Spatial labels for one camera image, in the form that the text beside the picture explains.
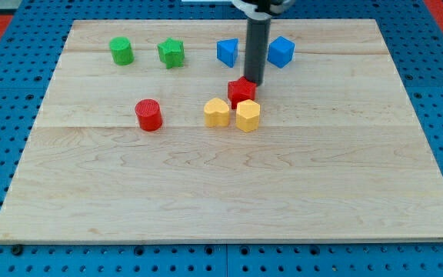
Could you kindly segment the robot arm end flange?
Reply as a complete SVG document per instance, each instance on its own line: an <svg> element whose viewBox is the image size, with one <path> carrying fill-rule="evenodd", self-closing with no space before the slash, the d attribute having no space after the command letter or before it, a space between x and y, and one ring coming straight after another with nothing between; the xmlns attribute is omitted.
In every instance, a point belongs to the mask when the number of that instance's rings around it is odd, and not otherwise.
<svg viewBox="0 0 443 277"><path fill-rule="evenodd" d="M248 18L267 20L278 16L295 4L295 0L231 0Z"/></svg>

